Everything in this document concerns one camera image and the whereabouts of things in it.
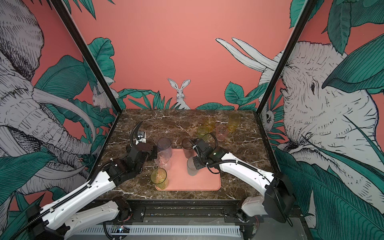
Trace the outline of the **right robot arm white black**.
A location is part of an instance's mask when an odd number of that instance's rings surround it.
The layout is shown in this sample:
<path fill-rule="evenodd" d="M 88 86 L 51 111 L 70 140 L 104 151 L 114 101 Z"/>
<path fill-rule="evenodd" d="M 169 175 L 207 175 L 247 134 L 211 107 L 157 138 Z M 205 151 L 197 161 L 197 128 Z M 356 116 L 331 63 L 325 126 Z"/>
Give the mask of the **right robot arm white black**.
<path fill-rule="evenodd" d="M 285 223 L 296 202 L 294 188 L 289 177 L 282 172 L 271 173 L 248 164 L 228 150 L 216 145 L 211 147 L 203 139 L 190 139 L 196 156 L 193 162 L 197 170 L 207 168 L 231 174 L 259 192 L 262 198 L 248 197 L 241 204 L 238 214 L 254 217 L 266 213 L 274 220 Z"/>

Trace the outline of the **pink square tray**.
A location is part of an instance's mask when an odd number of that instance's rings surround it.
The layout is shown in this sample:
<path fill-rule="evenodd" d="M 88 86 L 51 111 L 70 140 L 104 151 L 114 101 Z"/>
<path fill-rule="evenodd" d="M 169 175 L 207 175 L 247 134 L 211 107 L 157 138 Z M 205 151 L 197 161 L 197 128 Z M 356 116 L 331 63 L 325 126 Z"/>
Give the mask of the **pink square tray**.
<path fill-rule="evenodd" d="M 198 170 L 194 176 L 189 175 L 187 158 L 183 149 L 172 149 L 171 168 L 167 170 L 166 188 L 158 191 L 218 191 L 221 188 L 221 176 L 209 172 L 207 168 Z"/>

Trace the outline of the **tall yellow glass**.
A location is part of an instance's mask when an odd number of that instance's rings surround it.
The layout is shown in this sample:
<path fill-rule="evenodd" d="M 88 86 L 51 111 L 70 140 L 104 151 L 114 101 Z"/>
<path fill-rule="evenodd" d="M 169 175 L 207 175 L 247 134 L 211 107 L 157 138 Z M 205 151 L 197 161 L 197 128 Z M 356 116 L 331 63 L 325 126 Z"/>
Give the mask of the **tall yellow glass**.
<path fill-rule="evenodd" d="M 229 114 L 228 124 L 227 128 L 230 133 L 233 133 L 236 131 L 237 127 L 239 126 L 241 122 L 241 114 L 238 112 L 232 112 Z"/>

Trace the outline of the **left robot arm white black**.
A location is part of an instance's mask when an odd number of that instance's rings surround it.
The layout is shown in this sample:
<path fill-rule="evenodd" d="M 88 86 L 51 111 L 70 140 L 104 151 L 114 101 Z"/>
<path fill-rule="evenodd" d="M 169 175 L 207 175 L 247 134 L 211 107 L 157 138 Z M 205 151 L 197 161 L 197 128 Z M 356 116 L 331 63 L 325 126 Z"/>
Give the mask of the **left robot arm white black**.
<path fill-rule="evenodd" d="M 83 208 L 104 193 L 135 178 L 142 172 L 144 163 L 155 159 L 157 153 L 157 146 L 148 143 L 131 146 L 120 159 L 100 166 L 97 174 L 67 196 L 42 208 L 27 210 L 27 223 L 9 238 L 16 240 L 26 234 L 29 240 L 66 240 L 99 223 L 128 221 L 133 211 L 123 197 L 115 197 L 86 211 Z"/>

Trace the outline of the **clear short glass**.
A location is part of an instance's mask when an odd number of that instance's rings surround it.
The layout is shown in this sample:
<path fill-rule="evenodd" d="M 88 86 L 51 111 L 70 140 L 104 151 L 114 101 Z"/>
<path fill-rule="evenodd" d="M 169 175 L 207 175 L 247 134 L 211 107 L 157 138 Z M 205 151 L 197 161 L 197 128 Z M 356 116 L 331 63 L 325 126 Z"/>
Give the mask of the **clear short glass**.
<path fill-rule="evenodd" d="M 155 163 L 159 168 L 163 168 L 166 171 L 171 169 L 170 155 L 166 151 L 161 151 L 157 153 L 157 158 L 155 159 Z"/>

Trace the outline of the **frosted teal glass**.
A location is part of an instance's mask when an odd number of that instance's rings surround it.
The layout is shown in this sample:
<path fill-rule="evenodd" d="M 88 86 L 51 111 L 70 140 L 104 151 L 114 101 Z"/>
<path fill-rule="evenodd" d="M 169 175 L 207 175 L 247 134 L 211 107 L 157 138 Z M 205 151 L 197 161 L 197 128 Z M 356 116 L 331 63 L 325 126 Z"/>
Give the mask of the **frosted teal glass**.
<path fill-rule="evenodd" d="M 198 170 L 194 164 L 193 157 L 189 158 L 187 161 L 187 171 L 190 176 L 195 176 L 198 173 Z"/>

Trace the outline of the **clear bluish tall glass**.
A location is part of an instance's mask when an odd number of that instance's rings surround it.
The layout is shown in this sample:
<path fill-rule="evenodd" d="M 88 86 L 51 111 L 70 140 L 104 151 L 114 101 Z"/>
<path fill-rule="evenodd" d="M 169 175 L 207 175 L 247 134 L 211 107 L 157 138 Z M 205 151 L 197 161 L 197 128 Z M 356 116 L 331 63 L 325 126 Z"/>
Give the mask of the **clear bluish tall glass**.
<path fill-rule="evenodd" d="M 170 157 L 172 157 L 172 142 L 168 138 L 161 138 L 157 142 L 157 147 L 159 152 L 167 152 Z"/>

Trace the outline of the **dark brown glass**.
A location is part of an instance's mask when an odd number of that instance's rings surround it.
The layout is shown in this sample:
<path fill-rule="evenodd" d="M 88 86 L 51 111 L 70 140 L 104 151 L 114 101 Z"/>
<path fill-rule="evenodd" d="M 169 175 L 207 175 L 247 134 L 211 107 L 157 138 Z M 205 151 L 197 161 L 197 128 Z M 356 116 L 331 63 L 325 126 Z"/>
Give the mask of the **dark brown glass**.
<path fill-rule="evenodd" d="M 189 159 L 195 155 L 195 151 L 193 149 L 193 144 L 190 142 L 190 139 L 188 139 L 188 138 L 183 139 L 182 148 L 183 148 L 184 155 L 187 159 Z"/>

